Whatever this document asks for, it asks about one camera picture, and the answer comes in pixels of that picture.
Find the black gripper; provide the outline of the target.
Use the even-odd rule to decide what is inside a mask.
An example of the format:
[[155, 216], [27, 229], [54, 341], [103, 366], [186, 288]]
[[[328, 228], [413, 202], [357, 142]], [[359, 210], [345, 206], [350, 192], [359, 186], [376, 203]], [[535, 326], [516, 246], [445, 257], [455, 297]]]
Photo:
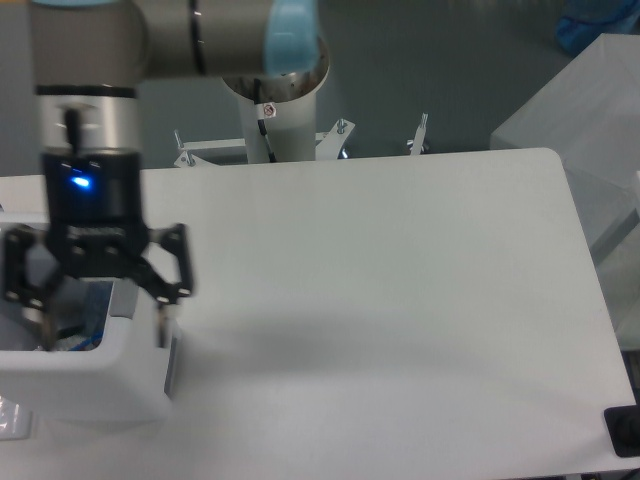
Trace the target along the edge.
[[[137, 284], [153, 300], [157, 345], [166, 348], [175, 310], [194, 294], [194, 268], [185, 224], [148, 233], [141, 155], [132, 150], [79, 156], [49, 152], [41, 160], [49, 229], [46, 234], [16, 224], [4, 230], [5, 299], [34, 311], [41, 344], [52, 350], [58, 329], [51, 302], [65, 274], [76, 279], [127, 278], [135, 272]], [[43, 283], [34, 284], [28, 278], [28, 252], [44, 244], [60, 266]]]

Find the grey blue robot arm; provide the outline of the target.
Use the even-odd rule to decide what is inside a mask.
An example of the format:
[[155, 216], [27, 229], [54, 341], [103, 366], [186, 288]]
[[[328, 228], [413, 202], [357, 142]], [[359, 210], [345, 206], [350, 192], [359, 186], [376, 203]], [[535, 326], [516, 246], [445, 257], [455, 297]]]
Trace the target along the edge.
[[32, 1], [28, 5], [48, 226], [4, 236], [3, 295], [44, 350], [64, 337], [51, 302], [67, 279], [125, 279], [168, 311], [194, 290], [188, 228], [147, 226], [137, 89], [154, 78], [250, 77], [321, 63], [313, 1]]

